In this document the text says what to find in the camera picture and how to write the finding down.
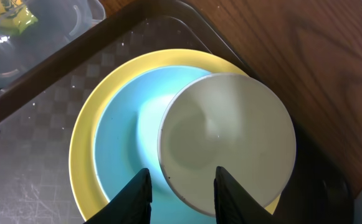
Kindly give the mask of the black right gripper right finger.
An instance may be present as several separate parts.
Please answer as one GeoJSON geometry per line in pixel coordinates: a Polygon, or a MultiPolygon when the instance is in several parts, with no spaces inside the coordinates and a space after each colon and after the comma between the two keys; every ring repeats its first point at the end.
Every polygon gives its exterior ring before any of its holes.
{"type": "Polygon", "coordinates": [[[266,211],[222,166],[216,167],[214,204],[217,224],[273,224],[266,211]]]}

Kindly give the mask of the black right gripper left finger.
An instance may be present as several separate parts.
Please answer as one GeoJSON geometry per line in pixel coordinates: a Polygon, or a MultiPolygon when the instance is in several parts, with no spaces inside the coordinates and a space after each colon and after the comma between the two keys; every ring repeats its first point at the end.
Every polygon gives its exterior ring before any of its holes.
{"type": "Polygon", "coordinates": [[[84,224],[150,224],[152,184],[142,168],[99,212],[84,224]]]}

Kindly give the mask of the white cup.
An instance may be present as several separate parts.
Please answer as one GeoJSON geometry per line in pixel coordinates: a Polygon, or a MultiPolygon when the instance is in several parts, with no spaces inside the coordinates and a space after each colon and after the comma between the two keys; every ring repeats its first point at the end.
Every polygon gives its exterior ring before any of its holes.
{"type": "Polygon", "coordinates": [[[278,96],[235,73],[213,73],[186,85],[164,112],[158,135],[158,159],[169,187],[209,216],[219,166],[274,213],[296,153],[293,123],[278,96]]]}

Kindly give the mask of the green yellow snack wrapper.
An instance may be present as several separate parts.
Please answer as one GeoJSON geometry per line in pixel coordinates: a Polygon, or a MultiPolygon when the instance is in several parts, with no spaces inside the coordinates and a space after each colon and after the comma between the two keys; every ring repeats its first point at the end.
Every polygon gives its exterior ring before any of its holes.
{"type": "Polygon", "coordinates": [[[23,0],[0,0],[0,34],[20,35],[38,22],[23,0]]]}

